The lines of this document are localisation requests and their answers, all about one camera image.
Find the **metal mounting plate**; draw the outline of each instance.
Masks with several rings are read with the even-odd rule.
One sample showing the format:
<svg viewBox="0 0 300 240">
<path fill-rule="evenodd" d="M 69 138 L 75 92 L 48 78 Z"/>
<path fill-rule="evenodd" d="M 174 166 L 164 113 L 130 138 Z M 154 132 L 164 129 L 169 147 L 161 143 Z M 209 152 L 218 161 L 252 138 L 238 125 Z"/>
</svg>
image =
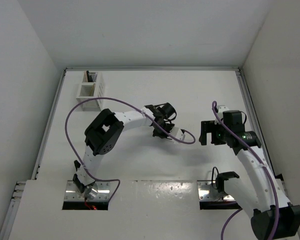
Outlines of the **metal mounting plate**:
<svg viewBox="0 0 300 240">
<path fill-rule="evenodd" d="M 94 183 L 93 191 L 95 197 L 89 198 L 88 202 L 108 202 L 110 195 L 110 182 Z M 65 188 L 64 202 L 84 202 L 84 197 L 77 191 L 77 186 L 73 181 L 68 181 Z"/>
<path fill-rule="evenodd" d="M 214 189 L 210 180 L 197 181 L 197 185 L 200 202 L 235 202 L 232 196 L 221 194 Z"/>
</svg>

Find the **metal frame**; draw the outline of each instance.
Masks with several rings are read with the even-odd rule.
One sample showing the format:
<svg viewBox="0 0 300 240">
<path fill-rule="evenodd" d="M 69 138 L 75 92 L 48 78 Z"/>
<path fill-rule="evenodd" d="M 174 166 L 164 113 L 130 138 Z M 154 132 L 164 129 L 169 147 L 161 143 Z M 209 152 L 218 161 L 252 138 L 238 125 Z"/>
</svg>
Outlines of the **metal frame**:
<svg viewBox="0 0 300 240">
<path fill-rule="evenodd" d="M 52 120 L 54 119 L 54 115 L 55 115 L 55 112 L 56 112 L 57 102 L 59 100 L 61 87 L 64 83 L 66 72 L 67 72 L 67 69 L 65 69 L 62 72 L 60 80 L 59 80 L 58 87 L 56 89 L 56 93 L 55 93 L 53 103 L 52 103 L 52 106 L 51 106 L 51 111 L 50 111 L 50 114 L 49 114 L 49 118 L 48 118 L 48 121 L 46 123 L 43 138 L 42 138 L 42 141 L 41 141 L 40 149 L 39 149 L 38 155 L 36 157 L 35 165 L 34 165 L 32 176 L 31 176 L 31 180 L 36 180 L 37 179 L 37 175 L 38 175 L 38 172 L 39 172 L 41 160 L 42 160 L 45 148 L 46 148 L 47 139 L 48 139 L 48 136 L 49 136 Z"/>
<path fill-rule="evenodd" d="M 233 66 L 114 66 L 114 67 L 67 67 L 65 71 L 239 71 Z"/>
<path fill-rule="evenodd" d="M 266 145 L 264 136 L 261 131 L 261 127 L 260 127 L 260 124 L 258 121 L 254 103 L 253 103 L 251 95 L 250 95 L 247 81 L 245 79 L 245 75 L 242 70 L 238 70 L 235 73 L 236 73 L 236 78 L 238 79 L 239 87 L 240 87 L 242 97 L 243 97 L 243 102 L 244 102 L 245 108 L 247 110 L 246 114 L 248 115 L 248 119 L 250 121 L 251 128 L 256 133 L 256 135 L 258 136 L 258 138 L 260 139 L 260 141 L 262 143 L 263 154 L 264 154 L 266 162 L 268 163 L 268 165 L 270 167 L 270 170 L 272 171 L 272 173 L 274 175 L 276 175 L 275 171 L 273 169 L 273 165 L 270 160 L 269 154 L 268 154 L 267 145 Z"/>
<path fill-rule="evenodd" d="M 26 186 L 25 181 L 18 181 L 15 185 L 10 206 L 5 215 L 4 222 L 2 224 L 2 228 L 0 232 L 0 240 L 9 239 L 25 186 Z"/>
</svg>

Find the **white wall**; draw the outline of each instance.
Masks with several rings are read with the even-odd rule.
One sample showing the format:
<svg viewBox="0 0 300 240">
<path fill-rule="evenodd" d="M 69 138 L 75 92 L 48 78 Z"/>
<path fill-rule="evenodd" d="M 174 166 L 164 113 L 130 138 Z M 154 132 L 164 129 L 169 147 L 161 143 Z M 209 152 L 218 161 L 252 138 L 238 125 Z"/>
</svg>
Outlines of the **white wall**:
<svg viewBox="0 0 300 240">
<path fill-rule="evenodd" d="M 275 2 L 243 70 L 274 168 L 283 174 L 289 197 L 298 205 L 300 0 Z"/>
<path fill-rule="evenodd" d="M 273 0 L 18 0 L 53 61 L 242 66 Z"/>
<path fill-rule="evenodd" d="M 17 0 L 0 0 L 0 229 L 31 177 L 60 72 Z"/>
</svg>

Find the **cable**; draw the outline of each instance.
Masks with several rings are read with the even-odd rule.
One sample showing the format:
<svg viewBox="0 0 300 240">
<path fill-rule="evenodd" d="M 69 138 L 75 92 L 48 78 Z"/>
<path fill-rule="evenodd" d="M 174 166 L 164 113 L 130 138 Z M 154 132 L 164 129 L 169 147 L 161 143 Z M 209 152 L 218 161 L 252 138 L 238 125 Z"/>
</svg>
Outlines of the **cable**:
<svg viewBox="0 0 300 240">
<path fill-rule="evenodd" d="M 171 118 L 171 119 L 167 118 L 167 119 L 168 119 L 168 120 L 170 120 L 170 121 L 173 121 L 173 120 L 175 120 L 175 119 L 177 118 L 177 112 L 175 111 L 175 112 L 174 112 L 174 114 L 175 114 L 175 115 L 174 115 L 174 117 L 173 117 L 173 118 Z"/>
<path fill-rule="evenodd" d="M 238 209 L 237 211 L 235 211 L 234 213 L 232 213 L 230 215 L 230 217 L 225 221 L 223 228 L 221 230 L 221 240 L 224 240 L 224 234 L 225 234 L 225 230 L 226 230 L 226 226 L 228 225 L 228 223 L 230 222 L 230 220 L 238 213 L 240 213 L 240 211 L 242 210 L 242 208 Z"/>
<path fill-rule="evenodd" d="M 85 198 L 84 199 L 84 205 L 87 207 L 87 208 L 89 208 L 90 210 L 97 210 L 97 208 L 94 206 L 94 205 L 89 205 L 88 203 L 87 203 L 87 198 Z"/>
<path fill-rule="evenodd" d="M 92 210 L 91 207 L 88 205 L 87 199 L 86 199 L 86 198 L 84 199 L 84 205 L 85 205 L 88 209 Z"/>
<path fill-rule="evenodd" d="M 240 111 L 240 113 L 244 114 L 244 122 L 243 122 L 243 125 L 245 125 L 246 122 L 247 122 L 247 114 L 246 114 L 244 111 Z"/>
<path fill-rule="evenodd" d="M 216 170 L 217 174 L 219 174 L 218 168 L 217 168 L 216 166 L 214 166 L 214 167 L 212 168 L 211 186 L 212 186 L 215 190 L 217 190 L 217 188 L 214 187 L 214 175 L 215 175 L 215 170 Z"/>
<path fill-rule="evenodd" d="M 217 109 L 217 102 L 216 101 L 213 101 L 212 102 L 212 111 L 213 111 L 213 114 L 214 116 L 216 117 L 216 119 L 219 121 L 219 123 L 225 128 L 225 130 L 227 130 L 232 136 L 234 136 L 235 139 L 237 139 L 245 148 L 249 149 L 249 151 L 252 153 L 252 155 L 258 160 L 258 162 L 260 164 L 263 164 L 264 165 L 264 162 L 260 159 L 260 157 L 258 156 L 258 154 L 248 145 L 246 144 L 241 138 L 239 138 L 233 131 L 231 131 L 222 121 L 221 119 L 219 118 L 217 112 L 216 112 L 216 109 Z M 279 200 L 278 200 L 278 195 L 277 195 L 277 191 L 276 191 L 276 187 L 275 187 L 275 184 L 274 184 L 274 181 L 272 180 L 271 178 L 271 175 L 270 175 L 270 172 L 268 171 L 267 168 L 263 168 L 264 169 L 264 172 L 265 174 L 267 175 L 267 177 L 269 178 L 269 182 L 271 184 L 271 188 L 272 188 L 272 191 L 273 191 L 273 195 L 274 195 L 274 203 L 275 203 L 275 212 L 274 212 L 274 224 L 273 224 L 273 227 L 272 227 L 272 230 L 270 232 L 270 235 L 268 237 L 268 240 L 272 240 L 275 233 L 276 233 L 276 230 L 277 230 L 277 227 L 278 227 L 278 222 L 279 222 Z"/>
<path fill-rule="evenodd" d="M 85 163 L 82 161 L 81 157 L 79 156 L 77 150 L 75 149 L 74 145 L 72 144 L 71 140 L 70 140 L 70 137 L 69 137 L 69 133 L 68 133 L 68 121 L 69 121 L 69 117 L 70 115 L 73 113 L 73 111 L 79 107 L 80 105 L 86 103 L 86 102 L 89 102 L 89 101 L 94 101 L 94 100 L 112 100 L 112 101 L 115 101 L 115 102 L 118 102 L 118 103 L 122 103 L 124 105 L 127 105 L 131 108 L 133 108 L 134 110 L 136 110 L 137 112 L 141 113 L 141 114 L 144 114 L 147 118 L 149 118 L 154 125 L 156 125 L 162 132 L 164 132 L 165 134 L 167 134 L 169 137 L 171 137 L 172 139 L 174 139 L 175 141 L 179 142 L 179 143 L 183 143 L 183 144 L 194 144 L 196 142 L 196 138 L 195 136 L 187 131 L 187 130 L 184 130 L 184 132 L 188 133 L 192 138 L 193 138 L 193 141 L 191 142 L 188 142 L 188 141 L 182 141 L 182 140 L 179 140 L 177 138 L 175 138 L 174 136 L 170 135 L 168 132 L 166 132 L 159 124 L 157 124 L 148 114 L 142 112 L 140 109 L 136 108 L 135 106 L 127 103 L 127 102 L 124 102 L 124 101 L 121 101 L 121 100 L 118 100 L 118 99 L 115 99 L 115 98 L 111 98 L 111 97 L 94 97 L 94 98 L 89 98 L 89 99 L 86 99 L 82 102 L 79 102 L 77 105 L 75 105 L 71 110 L 70 112 L 68 113 L 68 115 L 66 116 L 66 119 L 65 119 L 65 124 L 64 124 L 64 131 L 65 131 L 65 137 L 67 139 L 67 141 L 69 142 L 69 145 L 70 147 L 72 148 L 74 154 L 76 155 L 76 157 L 78 158 L 79 162 L 81 163 L 81 165 L 85 165 Z M 115 193 L 117 192 L 119 186 L 120 186 L 120 180 L 119 179 L 107 179 L 107 180 L 103 180 L 103 179 L 99 179 L 99 178 L 96 178 L 94 177 L 89 171 L 88 169 L 84 168 L 86 174 L 92 178 L 93 180 L 97 181 L 97 182 L 118 182 L 118 185 L 116 186 L 116 188 L 114 189 L 113 191 L 113 194 L 111 195 L 111 197 L 109 198 L 109 201 L 113 198 L 113 196 L 115 195 Z"/>
<path fill-rule="evenodd" d="M 161 103 L 161 104 L 157 104 L 157 105 L 153 105 L 155 108 L 157 108 L 157 107 L 160 107 L 160 106 L 163 106 L 163 105 L 165 105 L 166 104 L 166 102 L 165 103 Z"/>
<path fill-rule="evenodd" d="M 164 118 L 163 121 L 172 125 L 172 121 L 170 119 Z"/>
</svg>

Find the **white table surface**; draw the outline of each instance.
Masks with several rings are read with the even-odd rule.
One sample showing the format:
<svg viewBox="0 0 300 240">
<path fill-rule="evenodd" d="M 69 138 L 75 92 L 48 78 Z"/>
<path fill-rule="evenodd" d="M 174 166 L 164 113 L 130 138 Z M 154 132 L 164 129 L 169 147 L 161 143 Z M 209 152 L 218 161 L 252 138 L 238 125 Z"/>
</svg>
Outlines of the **white table surface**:
<svg viewBox="0 0 300 240">
<path fill-rule="evenodd" d="M 115 148 L 103 158 L 97 174 L 98 178 L 122 180 L 109 210 L 62 210 L 66 183 L 75 173 L 76 159 L 66 140 L 64 124 L 77 103 L 83 74 L 83 71 L 66 73 L 38 178 L 26 183 L 9 239 L 220 239 L 221 228 L 234 210 L 200 210 L 196 180 L 210 179 L 212 167 L 217 166 L 220 172 L 237 172 L 252 185 L 233 151 L 226 145 L 211 145 L 210 136 L 209 144 L 201 146 L 199 142 L 174 144 L 152 137 L 151 127 L 124 132 Z M 107 97 L 138 107 L 169 102 L 177 111 L 176 126 L 189 130 L 197 139 L 201 121 L 214 119 L 213 100 L 232 110 L 246 111 L 232 70 L 104 71 L 102 74 Z M 130 110 L 111 101 L 105 102 L 105 108 L 113 112 Z M 96 115 L 78 108 L 70 117 L 69 135 L 81 156 L 85 151 L 84 131 Z M 251 129 L 249 120 L 246 129 Z M 256 239 L 244 212 L 229 223 L 225 239 Z"/>
</svg>

